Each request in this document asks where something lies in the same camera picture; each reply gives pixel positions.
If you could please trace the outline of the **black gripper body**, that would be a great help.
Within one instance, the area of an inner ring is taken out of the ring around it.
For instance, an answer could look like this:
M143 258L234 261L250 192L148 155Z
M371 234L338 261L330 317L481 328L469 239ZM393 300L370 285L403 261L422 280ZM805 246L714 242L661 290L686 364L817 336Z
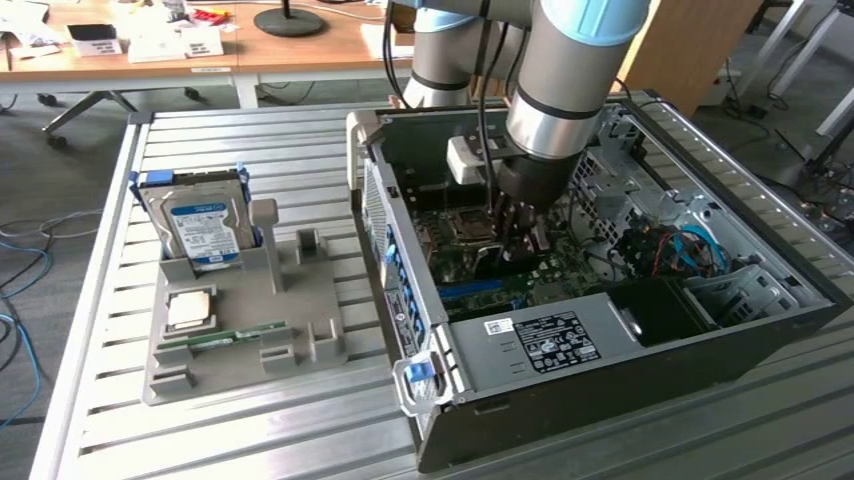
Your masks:
M517 203L550 209L563 195L582 155L549 160L529 155L502 161L498 188Z

